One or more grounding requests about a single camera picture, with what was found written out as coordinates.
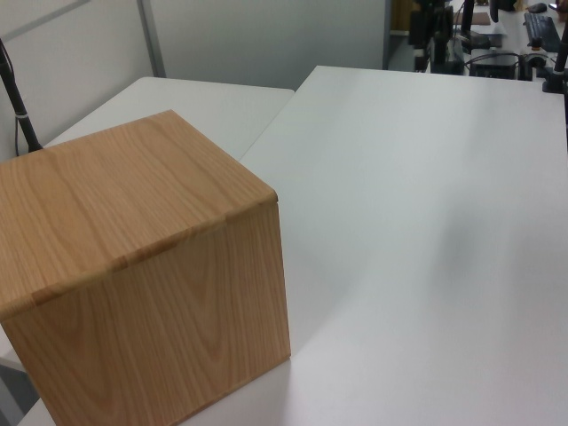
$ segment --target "black cable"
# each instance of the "black cable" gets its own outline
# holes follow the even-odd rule
[[[521,55],[518,55],[516,53],[513,52],[506,52],[506,51],[502,51],[502,52],[497,52],[497,53],[488,53],[486,55],[481,55],[481,56],[477,56],[474,59],[470,59],[468,60],[465,64],[463,65],[469,65],[469,64],[473,64],[474,62],[477,62],[479,60],[482,59],[490,59],[490,58],[497,58],[499,56],[515,56],[516,58],[520,58]]]
[[[6,46],[4,46],[4,43],[2,43],[1,38],[0,38],[0,50],[2,50],[4,57],[8,61],[8,65],[10,66],[10,73],[12,74],[12,77],[15,78],[16,75],[14,74],[14,65],[12,65],[12,60],[10,59],[10,55],[8,54],[8,51],[6,50]]]
[[[14,145],[16,146],[16,156],[19,157],[20,156],[20,149],[18,148],[18,117],[14,117],[14,120],[16,122],[16,130],[14,131],[14,133],[16,134],[16,138],[14,141]]]
[[[519,61],[515,62],[515,70],[516,70],[516,71],[517,71],[517,68],[519,68],[519,66],[520,66],[520,62],[519,62]]]
[[[454,19],[454,38],[455,36],[458,34],[458,19],[460,18],[460,13],[463,10],[463,6],[465,6],[465,0],[464,2],[461,4],[460,9],[458,10],[458,12],[455,14],[455,19]]]

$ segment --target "box side face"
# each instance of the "box side face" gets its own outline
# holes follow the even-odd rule
[[[278,206],[3,322],[58,425],[170,425],[289,357]]]

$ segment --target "wooden box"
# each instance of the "wooden box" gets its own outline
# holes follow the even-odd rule
[[[276,194],[173,112],[6,162],[0,320],[58,425],[177,424],[289,357]]]

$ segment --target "keyboard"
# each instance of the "keyboard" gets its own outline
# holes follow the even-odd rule
[[[529,42],[533,38],[540,37],[542,39],[542,49],[558,53],[560,37],[552,18],[541,16],[537,13],[525,13],[525,25],[526,32],[529,35]]]

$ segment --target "white desk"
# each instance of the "white desk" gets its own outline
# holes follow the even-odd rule
[[[47,145],[173,109],[238,160],[293,95],[284,89],[145,77]]]
[[[292,359],[183,424],[565,426],[563,108],[317,68],[241,159],[280,198]]]

